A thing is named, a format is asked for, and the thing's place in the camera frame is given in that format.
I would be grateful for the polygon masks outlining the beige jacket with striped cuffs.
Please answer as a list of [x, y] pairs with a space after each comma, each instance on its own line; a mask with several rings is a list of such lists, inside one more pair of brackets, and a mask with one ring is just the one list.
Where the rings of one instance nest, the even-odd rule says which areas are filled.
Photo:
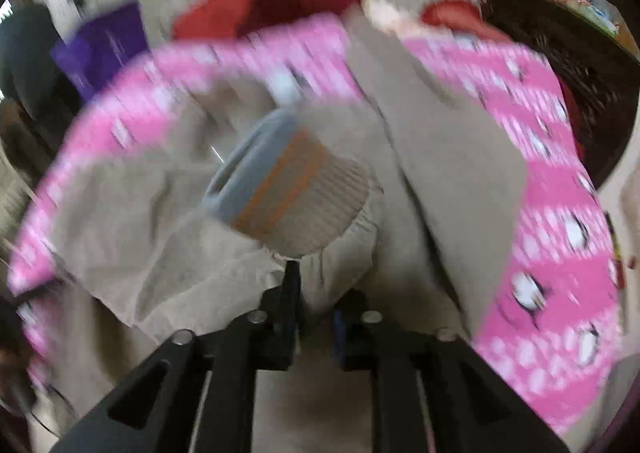
[[218, 80], [163, 142], [76, 171], [53, 217], [60, 267], [158, 341], [262, 343], [246, 314], [298, 266], [310, 336], [292, 369], [257, 377], [259, 452], [366, 451], [369, 379], [331, 361], [330, 311], [362, 287], [413, 326], [476, 331], [525, 192], [525, 159], [480, 103], [363, 16], [347, 31], [361, 100], [281, 106], [260, 80]]

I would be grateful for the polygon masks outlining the pink penguin blanket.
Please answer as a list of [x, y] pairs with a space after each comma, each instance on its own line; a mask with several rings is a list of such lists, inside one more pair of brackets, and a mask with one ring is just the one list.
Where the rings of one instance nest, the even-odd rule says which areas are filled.
[[[179, 104], [221, 79], [260, 80], [281, 106], [361, 100], [347, 66], [349, 17], [319, 15], [241, 41], [160, 46], [129, 63], [66, 132], [18, 232], [8, 284], [19, 294], [54, 273], [67, 277], [65, 291], [32, 304], [25, 331], [35, 347], [32, 376], [55, 384], [77, 414], [161, 341], [120, 321], [56, 261], [50, 233], [66, 182], [100, 159], [163, 142]], [[608, 379], [620, 349], [620, 317], [611, 233], [577, 156], [558, 80], [541, 55], [514, 43], [380, 32], [480, 103], [521, 152], [527, 178], [506, 269], [476, 331], [451, 321], [413, 326], [366, 288], [356, 289], [405, 329], [450, 329], [468, 340], [556, 433], [565, 433]]]

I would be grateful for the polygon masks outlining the dark red velvet cushion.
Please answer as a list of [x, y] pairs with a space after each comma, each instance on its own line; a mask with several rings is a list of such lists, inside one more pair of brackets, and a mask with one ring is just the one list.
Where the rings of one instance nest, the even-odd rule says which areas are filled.
[[341, 15], [361, 0], [254, 0], [244, 28], [246, 32], [292, 24], [321, 13]]

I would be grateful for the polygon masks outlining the purple shopping bag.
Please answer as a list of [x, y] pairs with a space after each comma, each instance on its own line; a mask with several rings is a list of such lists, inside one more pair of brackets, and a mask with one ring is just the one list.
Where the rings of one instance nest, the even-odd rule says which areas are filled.
[[50, 55], [82, 101], [89, 102], [148, 49], [140, 3], [131, 0], [82, 23], [73, 38], [59, 41]]

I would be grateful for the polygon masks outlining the small red cushion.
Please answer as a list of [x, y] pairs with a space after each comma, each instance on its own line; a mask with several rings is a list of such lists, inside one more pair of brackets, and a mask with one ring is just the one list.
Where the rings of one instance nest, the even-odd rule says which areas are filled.
[[420, 14], [424, 24], [461, 31], [482, 40], [510, 41], [501, 30], [485, 23], [480, 7], [466, 0], [440, 0], [424, 5]]

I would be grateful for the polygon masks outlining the dark wooden nightstand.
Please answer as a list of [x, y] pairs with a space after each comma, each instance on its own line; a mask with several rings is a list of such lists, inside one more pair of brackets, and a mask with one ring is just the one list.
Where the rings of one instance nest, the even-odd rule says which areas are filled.
[[601, 186], [631, 139], [639, 98], [639, 61], [617, 41], [555, 0], [480, 0], [484, 19], [544, 54], [572, 92], [574, 129], [584, 164]]

